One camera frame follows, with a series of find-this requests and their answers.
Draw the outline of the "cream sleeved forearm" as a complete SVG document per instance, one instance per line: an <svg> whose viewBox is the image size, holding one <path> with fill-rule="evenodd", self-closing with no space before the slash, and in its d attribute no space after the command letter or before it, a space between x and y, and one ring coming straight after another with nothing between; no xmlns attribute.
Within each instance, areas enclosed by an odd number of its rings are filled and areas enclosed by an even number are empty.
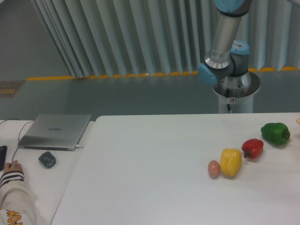
<svg viewBox="0 0 300 225"><path fill-rule="evenodd" d="M21 171L9 171L0 179L0 223L35 225L36 207L30 187Z"/></svg>

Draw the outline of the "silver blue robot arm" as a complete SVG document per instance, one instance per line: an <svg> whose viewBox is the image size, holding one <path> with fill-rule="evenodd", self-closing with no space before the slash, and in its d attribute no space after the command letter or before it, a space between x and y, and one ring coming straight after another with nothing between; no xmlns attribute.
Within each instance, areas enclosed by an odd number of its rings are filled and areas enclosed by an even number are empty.
<svg viewBox="0 0 300 225"><path fill-rule="evenodd" d="M208 85L247 68L300 67L300 2L298 0L216 0L217 27L199 77Z"/></svg>

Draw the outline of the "person's hand on mouse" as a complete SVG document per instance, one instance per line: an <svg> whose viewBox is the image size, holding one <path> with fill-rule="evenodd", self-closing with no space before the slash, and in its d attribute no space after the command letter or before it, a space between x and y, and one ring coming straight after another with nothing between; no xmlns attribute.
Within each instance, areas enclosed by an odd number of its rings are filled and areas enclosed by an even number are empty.
<svg viewBox="0 0 300 225"><path fill-rule="evenodd" d="M22 165L18 162L18 160L14 160L13 162L6 162L4 164L3 173L8 172L23 172Z"/></svg>

